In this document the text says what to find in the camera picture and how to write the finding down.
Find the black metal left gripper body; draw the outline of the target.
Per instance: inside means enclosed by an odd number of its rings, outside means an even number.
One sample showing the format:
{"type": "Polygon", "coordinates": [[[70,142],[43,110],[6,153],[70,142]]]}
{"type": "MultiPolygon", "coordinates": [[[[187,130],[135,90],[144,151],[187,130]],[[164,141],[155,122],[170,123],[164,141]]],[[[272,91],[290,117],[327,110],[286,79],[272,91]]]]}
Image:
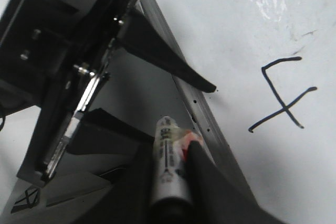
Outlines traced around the black metal left gripper body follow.
{"type": "Polygon", "coordinates": [[[8,1],[1,16],[1,124],[40,108],[18,178],[52,179],[138,2],[8,1]]]}

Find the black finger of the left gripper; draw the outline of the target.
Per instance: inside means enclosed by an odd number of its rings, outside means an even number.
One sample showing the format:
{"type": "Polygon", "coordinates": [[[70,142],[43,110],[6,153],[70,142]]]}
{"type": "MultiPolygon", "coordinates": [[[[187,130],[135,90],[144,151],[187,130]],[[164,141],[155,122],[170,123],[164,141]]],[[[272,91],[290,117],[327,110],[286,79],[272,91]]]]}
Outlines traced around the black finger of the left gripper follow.
{"type": "Polygon", "coordinates": [[[154,137],[99,108],[80,120],[67,152],[73,155],[133,155],[140,145],[152,145],[153,141],[154,137]]]}
{"type": "Polygon", "coordinates": [[[180,58],[137,9],[133,9],[125,19],[117,41],[128,53],[182,79],[196,89],[206,93],[216,91],[216,86],[180,58]]]}

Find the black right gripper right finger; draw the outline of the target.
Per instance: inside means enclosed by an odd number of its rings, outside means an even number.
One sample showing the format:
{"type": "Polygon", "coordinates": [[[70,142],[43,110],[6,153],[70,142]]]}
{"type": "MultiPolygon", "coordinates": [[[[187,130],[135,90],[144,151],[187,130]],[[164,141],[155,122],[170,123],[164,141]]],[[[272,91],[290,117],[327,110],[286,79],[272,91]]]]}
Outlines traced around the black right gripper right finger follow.
{"type": "Polygon", "coordinates": [[[197,141],[188,146],[186,169],[199,223],[282,223],[239,192],[197,141]]]}

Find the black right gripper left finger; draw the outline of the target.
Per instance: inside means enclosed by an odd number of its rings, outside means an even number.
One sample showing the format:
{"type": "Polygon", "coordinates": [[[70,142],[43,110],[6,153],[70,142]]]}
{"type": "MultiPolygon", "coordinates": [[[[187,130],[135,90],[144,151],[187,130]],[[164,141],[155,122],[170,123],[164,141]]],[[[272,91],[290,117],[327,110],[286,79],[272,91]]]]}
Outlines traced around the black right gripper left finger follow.
{"type": "Polygon", "coordinates": [[[148,223],[153,142],[139,145],[132,163],[112,189],[73,223],[148,223]]]}

